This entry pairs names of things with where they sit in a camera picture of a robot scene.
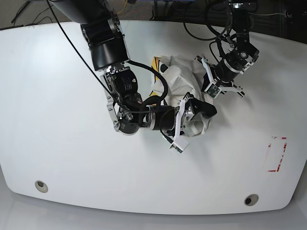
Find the black silver robot arm left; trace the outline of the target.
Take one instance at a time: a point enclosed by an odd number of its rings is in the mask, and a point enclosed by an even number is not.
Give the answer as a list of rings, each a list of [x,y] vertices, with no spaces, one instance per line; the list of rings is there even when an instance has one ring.
[[[226,6],[227,24],[222,32],[217,32],[208,21],[208,13],[213,6],[220,3]],[[259,58],[259,50],[252,45],[249,38],[253,22],[248,5],[255,3],[255,0],[216,0],[205,9],[206,26],[215,34],[209,43],[209,50],[216,58],[212,50],[212,44],[216,44],[221,58],[216,64],[209,63],[204,57],[199,58],[206,69],[201,91],[213,99],[226,92],[235,92],[242,98],[245,96],[243,89],[234,84],[234,79],[237,75],[244,74]]]

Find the black silver robot arm right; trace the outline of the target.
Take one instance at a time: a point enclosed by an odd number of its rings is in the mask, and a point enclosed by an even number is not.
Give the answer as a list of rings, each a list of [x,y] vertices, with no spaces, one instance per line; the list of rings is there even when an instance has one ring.
[[[204,134],[217,110],[204,99],[192,69],[174,57],[154,58],[151,66],[132,61],[117,14],[105,0],[50,0],[81,27],[92,58],[92,73],[106,92],[117,132],[158,130],[169,143]]]

